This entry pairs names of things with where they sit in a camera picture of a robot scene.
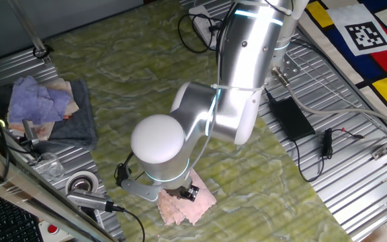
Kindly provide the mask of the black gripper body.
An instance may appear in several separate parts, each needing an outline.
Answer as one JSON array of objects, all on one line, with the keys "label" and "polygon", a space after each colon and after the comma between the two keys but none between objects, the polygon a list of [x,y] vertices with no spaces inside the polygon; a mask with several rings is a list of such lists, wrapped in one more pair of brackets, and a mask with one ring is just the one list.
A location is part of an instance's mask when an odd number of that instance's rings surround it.
[{"label": "black gripper body", "polygon": [[186,188],[186,187],[179,187],[177,189],[174,189],[174,190],[170,190],[170,189],[165,189],[166,193],[168,193],[168,195],[170,196],[179,196],[179,197],[187,197],[187,191],[189,190],[189,188]]}]

